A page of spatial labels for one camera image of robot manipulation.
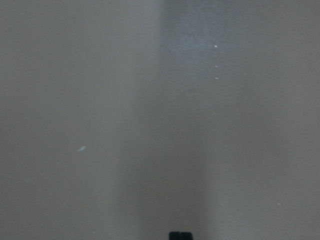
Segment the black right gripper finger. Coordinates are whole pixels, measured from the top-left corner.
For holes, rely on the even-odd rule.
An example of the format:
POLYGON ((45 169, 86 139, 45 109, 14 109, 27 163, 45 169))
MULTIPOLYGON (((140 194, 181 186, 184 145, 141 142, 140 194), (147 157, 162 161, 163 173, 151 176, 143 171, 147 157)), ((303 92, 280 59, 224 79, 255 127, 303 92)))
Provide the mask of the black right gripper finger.
POLYGON ((168 234, 169 240, 193 240, 191 232, 171 231, 168 234))

